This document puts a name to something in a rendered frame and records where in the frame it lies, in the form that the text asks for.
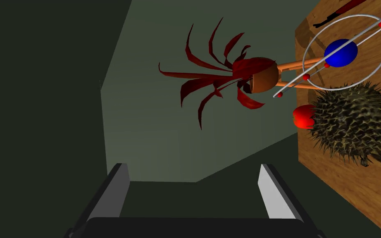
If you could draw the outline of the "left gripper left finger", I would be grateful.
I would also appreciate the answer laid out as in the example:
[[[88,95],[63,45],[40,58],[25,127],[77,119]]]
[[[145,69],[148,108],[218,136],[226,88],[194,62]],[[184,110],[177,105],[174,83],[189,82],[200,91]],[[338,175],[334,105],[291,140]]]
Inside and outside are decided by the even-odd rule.
[[[76,222],[76,229],[79,230],[91,218],[119,217],[129,186],[127,165],[117,163],[85,207]]]

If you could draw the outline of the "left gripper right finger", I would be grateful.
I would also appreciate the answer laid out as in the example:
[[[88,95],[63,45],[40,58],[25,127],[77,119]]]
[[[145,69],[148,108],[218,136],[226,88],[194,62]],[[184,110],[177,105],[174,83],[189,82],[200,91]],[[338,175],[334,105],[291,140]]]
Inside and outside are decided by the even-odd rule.
[[[312,219],[273,165],[261,165],[257,184],[270,219],[297,219],[314,227]]]

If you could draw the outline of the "spiky brown durian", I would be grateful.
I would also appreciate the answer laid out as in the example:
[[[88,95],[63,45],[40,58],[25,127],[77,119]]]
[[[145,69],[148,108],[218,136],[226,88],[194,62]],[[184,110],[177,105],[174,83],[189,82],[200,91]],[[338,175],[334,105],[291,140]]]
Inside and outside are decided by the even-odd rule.
[[[330,155],[367,167],[381,163],[381,87],[367,81],[318,90],[311,137]]]

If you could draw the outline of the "red-leaved plant in brown pot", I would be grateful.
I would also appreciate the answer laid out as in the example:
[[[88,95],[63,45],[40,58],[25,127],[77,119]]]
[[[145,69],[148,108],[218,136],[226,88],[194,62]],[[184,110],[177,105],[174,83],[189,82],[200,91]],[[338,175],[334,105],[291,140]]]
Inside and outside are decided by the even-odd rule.
[[[181,85],[180,102],[183,102],[192,92],[207,86],[213,86],[213,91],[201,101],[198,108],[198,122],[200,126],[202,126],[202,112],[206,103],[214,96],[221,98],[223,96],[221,91],[226,87],[236,84],[238,102],[248,109],[258,109],[264,104],[249,98],[248,94],[265,92],[275,86],[286,87],[287,83],[281,80],[282,72],[301,69],[302,67],[311,67],[322,59],[322,57],[316,57],[308,60],[277,64],[276,61],[265,57],[246,58],[246,50],[250,48],[250,46],[245,45],[236,60],[234,62],[229,62],[229,53],[243,35],[243,33],[240,33],[234,36],[226,44],[224,48],[224,61],[220,61],[213,51],[213,40],[216,31],[217,29],[215,28],[208,41],[208,52],[217,63],[221,64],[221,67],[214,66],[196,57],[191,52],[189,46],[190,36],[188,36],[186,40],[186,56],[187,59],[195,65],[206,69],[229,72],[230,75],[183,73],[159,70],[161,74],[167,77],[187,79],[187,81]]]

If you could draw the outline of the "wooden table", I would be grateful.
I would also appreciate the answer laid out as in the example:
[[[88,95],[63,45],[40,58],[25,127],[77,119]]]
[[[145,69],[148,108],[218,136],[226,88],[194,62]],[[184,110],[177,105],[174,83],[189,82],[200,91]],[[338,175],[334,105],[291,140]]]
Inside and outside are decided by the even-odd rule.
[[[313,27],[347,2],[349,0],[320,0],[306,15],[295,30],[297,60],[303,55],[309,59],[322,56],[331,42],[340,38],[350,39],[360,33],[374,23],[368,14],[381,18],[381,0],[366,0],[344,13],[338,23],[326,30]],[[360,46],[353,63],[342,68],[323,69],[312,77],[313,82],[328,88],[368,77],[371,83],[381,87],[381,67],[377,69],[381,62],[381,31],[372,38],[364,34],[356,42]],[[333,221],[331,229],[316,220],[329,238],[381,238],[381,163],[372,159],[368,167],[363,167],[337,155],[331,157],[329,152],[319,149],[308,131],[303,129],[298,129],[298,158],[350,204],[348,208],[337,202],[326,205],[339,217]]]

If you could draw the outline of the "red and black utensil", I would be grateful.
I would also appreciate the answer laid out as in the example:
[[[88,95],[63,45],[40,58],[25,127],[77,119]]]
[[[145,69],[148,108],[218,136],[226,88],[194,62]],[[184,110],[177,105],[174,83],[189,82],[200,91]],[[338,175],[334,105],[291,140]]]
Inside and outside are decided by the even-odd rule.
[[[337,18],[338,16],[342,15],[343,13],[351,10],[352,8],[360,5],[361,3],[365,2],[366,0],[350,0],[348,3],[337,9],[334,13],[330,14],[324,21],[313,24],[315,28],[322,27],[323,25],[331,22],[333,19]]]

